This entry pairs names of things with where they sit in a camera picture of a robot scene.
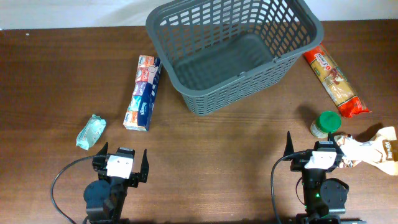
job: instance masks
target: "brown tabletop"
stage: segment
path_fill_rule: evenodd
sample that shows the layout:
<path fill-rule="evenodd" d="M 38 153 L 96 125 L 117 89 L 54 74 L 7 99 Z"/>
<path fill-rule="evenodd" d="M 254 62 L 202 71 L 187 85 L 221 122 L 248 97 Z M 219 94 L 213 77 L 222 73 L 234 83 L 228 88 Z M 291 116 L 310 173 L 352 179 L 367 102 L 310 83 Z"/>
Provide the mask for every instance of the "brown tabletop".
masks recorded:
<path fill-rule="evenodd" d="M 324 22 L 324 44 L 372 113 L 344 119 L 341 131 L 366 141 L 381 126 L 398 126 L 398 21 Z M 162 72 L 150 131 L 122 125 L 140 54 L 156 55 L 144 27 L 3 30 L 0 32 L 1 223 L 66 223 L 50 201 L 62 167 L 109 142 L 136 150 L 136 171 L 148 149 L 148 183 L 129 189 L 122 217 L 151 222 L 272 220 L 270 174 L 290 130 L 294 148 L 317 141 L 310 123 L 337 111 L 303 57 L 280 83 L 208 116 L 186 107 Z M 75 147 L 92 114 L 107 126 L 89 151 Z M 301 176 L 281 163 L 275 194 L 281 216 L 304 207 Z M 337 169 L 350 186 L 345 218 L 398 222 L 398 177 L 369 164 Z M 82 162 L 55 187 L 60 208 L 86 217 L 83 191 L 97 175 Z"/>

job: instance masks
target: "green cap jar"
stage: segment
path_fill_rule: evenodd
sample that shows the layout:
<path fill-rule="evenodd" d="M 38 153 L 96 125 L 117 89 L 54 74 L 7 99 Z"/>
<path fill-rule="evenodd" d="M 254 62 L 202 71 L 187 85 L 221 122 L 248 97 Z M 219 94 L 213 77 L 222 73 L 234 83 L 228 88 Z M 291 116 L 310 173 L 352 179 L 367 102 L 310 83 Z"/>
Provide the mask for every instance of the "green cap jar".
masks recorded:
<path fill-rule="evenodd" d="M 323 112 L 311 125 L 311 133 L 318 138 L 327 138 L 341 126 L 341 118 L 333 111 Z"/>

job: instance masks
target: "teal packet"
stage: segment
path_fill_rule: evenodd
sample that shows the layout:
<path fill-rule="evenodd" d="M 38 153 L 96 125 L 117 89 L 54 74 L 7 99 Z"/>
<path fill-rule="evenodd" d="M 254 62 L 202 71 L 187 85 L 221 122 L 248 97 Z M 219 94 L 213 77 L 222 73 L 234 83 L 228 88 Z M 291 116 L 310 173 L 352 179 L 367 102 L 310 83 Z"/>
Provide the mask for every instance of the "teal packet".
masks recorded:
<path fill-rule="evenodd" d="M 85 128 L 80 131 L 76 138 L 76 146 L 88 150 L 100 138 L 106 126 L 106 121 L 93 114 L 88 120 Z"/>

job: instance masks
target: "white wall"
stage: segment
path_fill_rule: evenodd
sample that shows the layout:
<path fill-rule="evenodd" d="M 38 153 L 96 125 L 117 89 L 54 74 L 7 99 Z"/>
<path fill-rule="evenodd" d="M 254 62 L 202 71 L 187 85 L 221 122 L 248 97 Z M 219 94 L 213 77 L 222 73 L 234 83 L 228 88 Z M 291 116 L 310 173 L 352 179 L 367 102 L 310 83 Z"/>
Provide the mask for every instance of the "white wall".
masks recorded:
<path fill-rule="evenodd" d="M 144 26 L 170 0 L 0 0 L 0 29 Z M 398 19 L 398 0 L 305 0 L 321 21 Z"/>

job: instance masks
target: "gray plastic basket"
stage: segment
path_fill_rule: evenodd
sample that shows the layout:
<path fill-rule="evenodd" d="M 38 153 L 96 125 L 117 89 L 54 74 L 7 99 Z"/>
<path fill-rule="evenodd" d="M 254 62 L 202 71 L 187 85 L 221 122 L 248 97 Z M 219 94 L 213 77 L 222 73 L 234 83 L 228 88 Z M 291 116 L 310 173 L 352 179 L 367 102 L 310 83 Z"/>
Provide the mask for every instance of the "gray plastic basket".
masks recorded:
<path fill-rule="evenodd" d="M 171 82 L 200 115 L 279 82 L 323 27 L 303 0 L 184 0 L 146 29 Z"/>

